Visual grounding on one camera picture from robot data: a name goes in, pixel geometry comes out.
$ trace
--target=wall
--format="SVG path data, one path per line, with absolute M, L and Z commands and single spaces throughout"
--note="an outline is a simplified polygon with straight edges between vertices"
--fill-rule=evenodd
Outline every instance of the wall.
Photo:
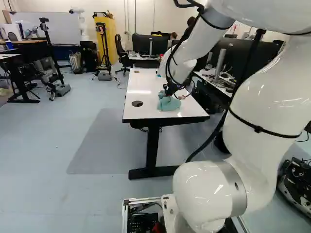
M 11 4 L 11 7 L 12 7 L 13 11 L 19 11 L 20 10 L 20 8 L 18 7 L 17 1 L 18 0 L 10 0 L 10 4 Z M 8 11 L 10 10 L 8 0 L 0 1 L 0 11 L 1 11 L 1 13 L 0 13 L 0 23 L 6 23 L 4 15 L 2 14 L 2 10 L 8 10 Z
M 173 0 L 18 0 L 21 11 L 54 11 L 67 12 L 72 7 L 83 8 L 87 25 L 87 33 L 90 39 L 97 41 L 95 33 L 95 23 L 92 18 L 93 12 L 109 11 L 115 15 L 116 31 L 122 37 L 123 46 L 131 48 L 131 35 L 135 32 L 140 34 L 150 34 L 151 31 L 176 32 L 179 38 L 187 27 L 187 19 L 196 16 L 196 8 L 177 8 Z M 249 31 L 249 27 L 238 23 L 236 33 L 240 38 L 243 32 Z M 287 36 L 280 33 L 267 32 L 264 41 L 274 39 L 287 40 Z

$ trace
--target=teal cloth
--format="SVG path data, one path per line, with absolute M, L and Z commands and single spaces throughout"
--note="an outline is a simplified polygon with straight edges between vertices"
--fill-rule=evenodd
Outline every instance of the teal cloth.
M 164 91 L 160 91 L 159 94 L 159 103 L 157 104 L 158 110 L 162 111 L 173 111 L 180 107 L 181 101 L 175 99 L 172 96 L 165 96 Z

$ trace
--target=black table leg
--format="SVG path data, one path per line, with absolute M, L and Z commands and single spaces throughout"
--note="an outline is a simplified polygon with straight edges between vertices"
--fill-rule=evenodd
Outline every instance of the black table leg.
M 128 178 L 130 180 L 160 176 L 172 176 L 176 169 L 179 167 L 156 166 L 156 155 L 159 143 L 159 130 L 159 126 L 148 127 L 146 167 L 130 170 L 128 172 Z
M 25 83 L 23 81 L 23 77 L 21 76 L 18 68 L 13 64 L 14 61 L 9 63 L 9 70 L 10 70 L 10 75 L 11 79 L 13 82 L 15 82 L 17 88 L 18 88 L 18 93 L 14 94 L 8 99 L 8 103 L 39 103 L 39 100 L 32 100 L 28 97 L 27 95 L 27 87 L 25 86 Z M 16 98 L 18 96 L 22 96 L 22 100 L 17 100 Z

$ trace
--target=table top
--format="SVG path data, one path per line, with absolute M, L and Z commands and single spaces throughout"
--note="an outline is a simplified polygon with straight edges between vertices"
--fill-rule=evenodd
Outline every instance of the table top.
M 40 43 L 46 42 L 47 40 L 21 40 L 21 41 L 11 41 L 12 44 L 33 44 L 33 43 Z M 5 44 L 4 40 L 0 40 L 0 44 Z
M 130 60 L 140 60 L 140 61 L 159 61 L 160 57 L 141 57 L 137 52 L 135 56 L 128 56 Z
M 0 54 L 0 61 L 16 56 L 20 56 L 20 54 Z
M 212 68 L 212 69 L 210 69 L 210 70 L 204 70 L 204 69 L 202 69 L 202 70 L 200 70 L 200 71 L 196 71 L 195 72 L 198 76 L 200 76 L 202 79 L 204 79 L 205 81 L 207 81 L 209 84 L 211 84 L 212 86 L 214 86 L 214 87 L 216 87 L 218 90 L 220 90 L 222 93 L 224 93 L 225 95 L 227 95 L 228 97 L 232 97 L 232 93 L 229 93 L 229 92 L 227 92 L 225 89 L 226 89 L 226 87 L 218 87 L 217 85 L 215 85 L 214 83 L 212 83 L 211 82 L 211 80 L 208 78 L 208 77 L 206 77 L 206 76 L 204 76 L 204 75 L 210 75 L 210 74 L 214 74 L 215 73 L 215 69 L 214 68 Z
M 158 93 L 163 90 L 166 79 L 156 75 L 157 69 L 132 68 L 126 91 L 123 120 L 181 118 L 181 117 L 209 117 L 205 110 L 190 95 L 181 100 L 181 106 L 174 111 L 160 111 Z M 177 96 L 187 95 L 186 89 L 176 92 Z M 133 101 L 142 101 L 141 107 L 134 107 Z

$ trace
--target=person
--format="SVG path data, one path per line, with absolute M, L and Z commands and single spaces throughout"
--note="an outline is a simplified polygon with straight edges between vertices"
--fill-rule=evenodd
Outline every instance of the person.
M 171 36 L 170 36 L 170 40 L 176 40 L 177 37 L 178 37 L 177 33 L 176 32 L 172 32 Z
M 151 34 L 151 35 L 154 35 L 154 36 L 162 36 L 162 32 L 161 32 L 161 31 L 157 31 L 156 33 Z
M 167 46 L 168 46 L 167 48 L 168 48 L 168 49 L 172 47 L 172 42 L 173 42 L 173 40 L 176 40 L 177 37 L 178 37 L 178 35 L 177 35 L 176 32 L 172 32 L 172 33 L 171 33 L 171 35 L 170 35 L 170 40 L 169 40 L 168 43 L 167 43 Z
M 192 32 L 192 29 L 194 28 L 195 25 L 195 17 L 191 16 L 188 20 L 187 20 L 187 25 L 188 27 L 186 28 L 185 32 L 184 32 L 184 39 L 187 40 Z

